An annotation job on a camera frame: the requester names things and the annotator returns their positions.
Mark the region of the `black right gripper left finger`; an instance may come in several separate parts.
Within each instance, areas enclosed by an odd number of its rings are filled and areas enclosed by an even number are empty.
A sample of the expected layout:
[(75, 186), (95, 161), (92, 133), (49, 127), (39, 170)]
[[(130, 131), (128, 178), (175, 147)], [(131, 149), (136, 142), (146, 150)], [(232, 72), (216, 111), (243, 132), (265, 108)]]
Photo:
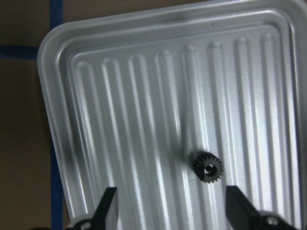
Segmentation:
[(107, 187), (92, 216), (74, 221), (67, 230), (115, 230), (119, 219), (117, 187)]

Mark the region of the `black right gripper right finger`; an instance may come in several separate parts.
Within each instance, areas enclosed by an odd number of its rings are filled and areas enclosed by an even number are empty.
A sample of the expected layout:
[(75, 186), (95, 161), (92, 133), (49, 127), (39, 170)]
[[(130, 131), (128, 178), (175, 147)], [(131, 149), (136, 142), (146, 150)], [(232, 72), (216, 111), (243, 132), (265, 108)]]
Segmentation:
[(225, 196), (225, 214), (234, 230), (295, 230), (280, 215), (258, 211), (238, 186), (228, 185)]

